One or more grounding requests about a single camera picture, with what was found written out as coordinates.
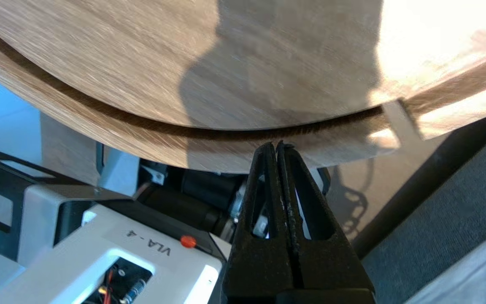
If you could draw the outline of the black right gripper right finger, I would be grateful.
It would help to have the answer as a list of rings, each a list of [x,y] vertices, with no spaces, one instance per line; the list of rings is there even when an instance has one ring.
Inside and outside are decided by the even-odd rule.
[[[293,286],[278,304],[374,304],[375,289],[301,155],[276,147]]]

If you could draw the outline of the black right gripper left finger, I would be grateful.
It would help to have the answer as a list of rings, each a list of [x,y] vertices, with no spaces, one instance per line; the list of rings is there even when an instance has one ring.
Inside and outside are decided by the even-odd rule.
[[[299,211],[286,163],[292,146],[254,154],[222,292],[228,304],[298,302]]]

